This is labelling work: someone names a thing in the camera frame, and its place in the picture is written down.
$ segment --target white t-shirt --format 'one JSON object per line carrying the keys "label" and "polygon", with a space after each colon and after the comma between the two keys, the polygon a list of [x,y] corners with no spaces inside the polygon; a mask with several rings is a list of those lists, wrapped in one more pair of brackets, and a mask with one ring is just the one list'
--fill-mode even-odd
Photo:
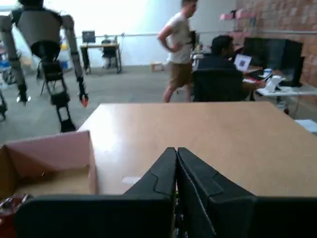
{"label": "white t-shirt", "polygon": [[167,61],[173,63],[189,63],[192,39],[190,37],[188,19],[179,12],[169,20],[167,26],[170,26],[173,30],[173,33],[170,35],[171,44],[177,45],[180,43],[182,45],[180,51],[170,53]]}

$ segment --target wooden table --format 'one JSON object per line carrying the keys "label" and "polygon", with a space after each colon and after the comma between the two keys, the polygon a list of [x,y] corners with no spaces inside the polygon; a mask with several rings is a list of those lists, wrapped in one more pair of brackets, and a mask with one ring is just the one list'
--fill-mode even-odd
{"label": "wooden table", "polygon": [[90,68],[90,60],[88,55],[88,49],[95,49],[95,48],[115,48],[116,50],[116,63],[117,63],[117,73],[122,72],[122,65],[121,65],[121,51],[120,51],[120,44],[86,44],[81,45],[80,50],[84,62],[84,69],[85,72],[91,72]]}
{"label": "wooden table", "polygon": [[123,177],[186,147],[256,195],[317,196],[317,138],[267,102],[103,104],[87,129],[101,193],[124,193]]}

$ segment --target small box on floor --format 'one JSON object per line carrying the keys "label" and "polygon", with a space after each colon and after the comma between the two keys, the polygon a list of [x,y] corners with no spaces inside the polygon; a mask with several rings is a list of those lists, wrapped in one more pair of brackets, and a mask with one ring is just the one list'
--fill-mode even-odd
{"label": "small box on floor", "polygon": [[164,64],[161,62],[152,62],[151,70],[152,72],[164,71]]}
{"label": "small box on floor", "polygon": [[89,132],[21,140],[0,147],[0,200],[25,193],[98,194]]}

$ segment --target brick wall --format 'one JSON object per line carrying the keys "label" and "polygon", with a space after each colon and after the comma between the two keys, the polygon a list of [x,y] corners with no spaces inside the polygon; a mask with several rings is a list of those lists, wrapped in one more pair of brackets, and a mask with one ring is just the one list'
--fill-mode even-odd
{"label": "brick wall", "polygon": [[261,31],[317,31],[317,0],[237,0],[237,9],[257,15],[255,27],[250,20],[237,21],[236,29],[248,29],[252,35],[287,38],[304,43],[306,57],[301,80],[317,87],[317,34],[272,34]]}

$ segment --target khaki shorts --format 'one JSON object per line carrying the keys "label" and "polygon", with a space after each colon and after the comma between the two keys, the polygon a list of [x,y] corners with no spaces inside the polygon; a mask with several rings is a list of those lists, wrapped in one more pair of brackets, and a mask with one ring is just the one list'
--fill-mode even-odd
{"label": "khaki shorts", "polygon": [[170,65],[170,85],[181,88],[192,83],[191,63],[169,63]]}

